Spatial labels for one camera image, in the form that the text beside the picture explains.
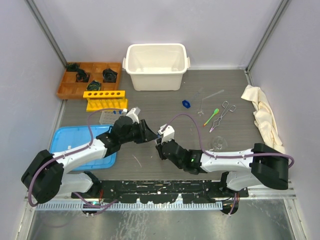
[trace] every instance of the pipette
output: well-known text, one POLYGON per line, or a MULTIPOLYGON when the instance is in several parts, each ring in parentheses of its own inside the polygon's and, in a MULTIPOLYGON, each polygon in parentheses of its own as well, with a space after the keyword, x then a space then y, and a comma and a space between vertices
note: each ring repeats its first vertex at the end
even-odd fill
POLYGON ((216 92, 216 93, 214 93, 214 94, 211 94, 211 95, 209 95, 209 96, 206 96, 203 100, 208 99, 208 98, 211 98, 211 97, 213 97, 213 96, 215 96, 215 95, 217 95, 217 94, 223 93, 224 91, 225 91, 225 90, 222 89, 222 90, 220 90, 220 91, 218 91, 218 92, 216 92))

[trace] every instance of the white plastic bin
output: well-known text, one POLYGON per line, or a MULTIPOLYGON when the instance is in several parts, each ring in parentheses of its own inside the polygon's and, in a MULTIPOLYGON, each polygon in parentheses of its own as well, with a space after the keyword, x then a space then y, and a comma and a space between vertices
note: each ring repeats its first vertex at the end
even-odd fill
POLYGON ((180 43, 133 44, 122 66, 130 74, 135 90, 168 91, 180 88, 190 60, 180 43))

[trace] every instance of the orange tray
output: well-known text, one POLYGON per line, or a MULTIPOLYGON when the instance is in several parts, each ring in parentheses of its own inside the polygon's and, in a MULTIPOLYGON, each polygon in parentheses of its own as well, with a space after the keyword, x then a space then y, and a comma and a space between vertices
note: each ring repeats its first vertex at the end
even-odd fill
POLYGON ((77 72, 65 71, 56 95, 61 99, 83 99, 84 91, 93 80, 101 83, 101 91, 118 90, 122 65, 120 62, 77 62, 80 68, 89 75, 89 82, 76 82, 77 72), (117 72, 115 83, 104 82, 102 72, 112 69, 117 72))

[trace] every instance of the plastic tray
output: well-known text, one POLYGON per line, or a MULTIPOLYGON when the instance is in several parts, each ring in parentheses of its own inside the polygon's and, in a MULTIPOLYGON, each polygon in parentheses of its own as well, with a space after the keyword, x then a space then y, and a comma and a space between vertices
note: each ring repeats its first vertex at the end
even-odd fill
POLYGON ((176 91, 190 67, 190 59, 185 46, 179 43, 133 44, 122 66, 137 91, 176 91))
MULTIPOLYGON (((92 125, 93 137, 109 131, 113 125, 92 125)), ((59 128, 54 136, 50 147, 50 152, 62 152, 78 147, 90 141, 88 126, 66 126, 59 128)), ((87 171, 96 169, 107 169, 113 166, 117 153, 108 157, 88 162, 74 169, 74 171, 87 171)))
POLYGON ((89 82, 76 82, 76 72, 65 71, 56 95, 61 99, 83 99, 87 86, 93 80, 101 83, 101 91, 118 90, 121 79, 122 65, 120 62, 77 62, 82 70, 89 75, 89 82), (112 69, 117 72, 115 83, 104 82, 102 72, 112 69))

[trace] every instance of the green spoon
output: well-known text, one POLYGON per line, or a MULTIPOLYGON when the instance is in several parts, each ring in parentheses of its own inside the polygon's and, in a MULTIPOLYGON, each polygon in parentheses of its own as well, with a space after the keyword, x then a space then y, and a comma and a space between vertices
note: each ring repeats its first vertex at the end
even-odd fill
POLYGON ((214 117, 214 115, 216 115, 216 114, 218 114, 218 113, 219 113, 219 109, 216 108, 216 109, 214 110, 213 114, 211 115, 211 117, 208 119, 208 121, 206 121, 206 122, 203 124, 203 126, 207 125, 207 124, 210 122, 210 120, 214 117))

